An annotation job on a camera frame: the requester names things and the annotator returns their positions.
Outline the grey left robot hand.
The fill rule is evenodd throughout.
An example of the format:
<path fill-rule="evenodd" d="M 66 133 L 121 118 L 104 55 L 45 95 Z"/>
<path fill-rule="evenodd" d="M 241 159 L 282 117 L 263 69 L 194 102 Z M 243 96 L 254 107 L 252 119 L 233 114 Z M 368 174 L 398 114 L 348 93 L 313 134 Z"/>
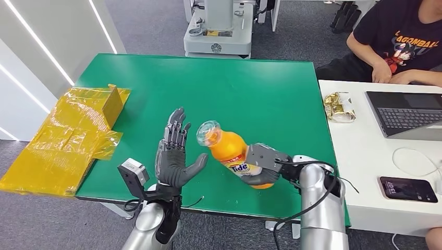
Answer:
<path fill-rule="evenodd" d="M 193 164 L 186 166 L 186 141 L 191 123 L 184 124 L 185 118 L 183 107 L 170 114 L 155 156 L 158 184 L 178 189 L 202 171 L 208 159 L 208 154 L 201 153 Z"/>

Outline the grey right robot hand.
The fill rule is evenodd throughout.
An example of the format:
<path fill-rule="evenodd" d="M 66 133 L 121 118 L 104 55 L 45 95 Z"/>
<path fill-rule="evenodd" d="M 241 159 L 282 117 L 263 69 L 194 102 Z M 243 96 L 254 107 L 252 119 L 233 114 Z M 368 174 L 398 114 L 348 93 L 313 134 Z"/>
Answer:
<path fill-rule="evenodd" d="M 254 176 L 242 176 L 240 179 L 248 185 L 274 184 L 283 167 L 277 161 L 291 163 L 292 157 L 263 143 L 251 144 L 245 152 L 245 163 L 261 168 L 261 172 Z"/>

